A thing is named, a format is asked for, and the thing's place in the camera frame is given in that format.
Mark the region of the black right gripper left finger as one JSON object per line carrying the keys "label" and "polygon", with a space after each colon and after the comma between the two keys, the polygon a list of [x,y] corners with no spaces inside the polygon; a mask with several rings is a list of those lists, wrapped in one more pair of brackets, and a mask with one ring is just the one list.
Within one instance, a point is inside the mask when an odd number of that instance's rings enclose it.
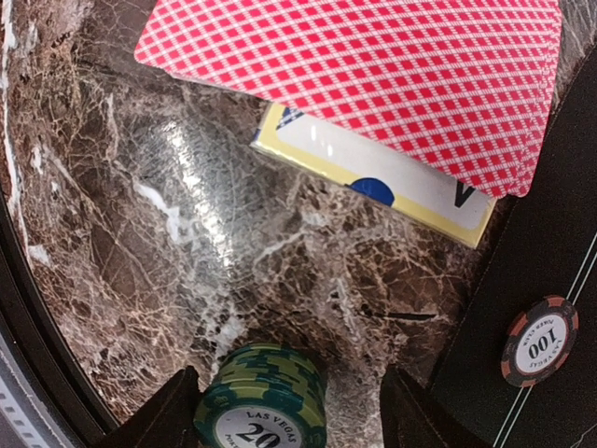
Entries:
{"label": "black right gripper left finger", "polygon": [[187,366],[173,375],[129,420],[94,447],[201,447],[193,424],[201,392],[198,373]]}

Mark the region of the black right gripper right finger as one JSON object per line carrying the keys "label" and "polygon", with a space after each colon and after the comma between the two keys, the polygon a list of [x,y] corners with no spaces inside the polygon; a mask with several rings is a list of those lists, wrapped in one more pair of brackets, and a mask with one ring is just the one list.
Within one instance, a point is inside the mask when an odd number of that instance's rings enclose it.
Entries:
{"label": "black right gripper right finger", "polygon": [[476,446],[476,436],[396,365],[382,377],[380,407],[384,447]]}

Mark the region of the green chip stack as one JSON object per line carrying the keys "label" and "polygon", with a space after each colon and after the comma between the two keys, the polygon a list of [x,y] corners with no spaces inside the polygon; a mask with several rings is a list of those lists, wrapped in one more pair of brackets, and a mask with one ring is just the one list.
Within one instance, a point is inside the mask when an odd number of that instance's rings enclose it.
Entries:
{"label": "green chip stack", "polygon": [[225,358],[194,427],[205,447],[325,447],[326,377],[287,345],[252,343]]}

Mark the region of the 100 chips mat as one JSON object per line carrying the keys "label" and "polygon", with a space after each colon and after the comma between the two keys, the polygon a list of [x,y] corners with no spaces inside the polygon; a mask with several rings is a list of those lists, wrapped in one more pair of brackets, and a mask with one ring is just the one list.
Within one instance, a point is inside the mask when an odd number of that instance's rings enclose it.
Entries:
{"label": "100 chips mat", "polygon": [[570,355],[579,329],[575,306],[550,295],[521,312],[507,332],[501,372],[511,385],[531,387],[549,378]]}

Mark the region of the red back card deck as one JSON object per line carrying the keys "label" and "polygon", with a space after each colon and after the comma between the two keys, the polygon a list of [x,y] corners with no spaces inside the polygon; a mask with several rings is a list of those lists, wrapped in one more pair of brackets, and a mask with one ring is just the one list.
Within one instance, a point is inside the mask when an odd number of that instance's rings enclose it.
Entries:
{"label": "red back card deck", "polygon": [[159,1],[134,56],[522,197],[561,30],[555,1]]}

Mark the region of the round black poker mat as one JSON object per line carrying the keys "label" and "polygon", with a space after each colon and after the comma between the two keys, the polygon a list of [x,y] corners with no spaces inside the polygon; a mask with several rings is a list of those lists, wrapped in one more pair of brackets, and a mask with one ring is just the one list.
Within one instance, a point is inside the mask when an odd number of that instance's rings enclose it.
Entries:
{"label": "round black poker mat", "polygon": [[[563,364],[534,386],[501,372],[509,327],[547,296],[576,308]],[[454,447],[596,443],[596,59],[581,66],[435,377]]]}

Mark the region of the yellow card box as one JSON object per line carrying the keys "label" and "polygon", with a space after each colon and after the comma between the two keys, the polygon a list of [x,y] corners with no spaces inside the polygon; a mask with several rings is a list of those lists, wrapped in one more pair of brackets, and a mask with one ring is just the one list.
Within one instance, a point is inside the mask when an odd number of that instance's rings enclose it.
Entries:
{"label": "yellow card box", "polygon": [[409,156],[276,103],[268,105],[251,147],[361,193],[473,248],[496,203]]}

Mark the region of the black front table rail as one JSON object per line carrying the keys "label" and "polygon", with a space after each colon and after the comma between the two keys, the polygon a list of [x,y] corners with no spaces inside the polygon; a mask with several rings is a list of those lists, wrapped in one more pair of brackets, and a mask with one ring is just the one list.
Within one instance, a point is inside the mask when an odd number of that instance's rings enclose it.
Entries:
{"label": "black front table rail", "polygon": [[34,406],[67,440],[90,447],[118,427],[59,331],[39,292],[1,201],[1,342],[15,359]]}

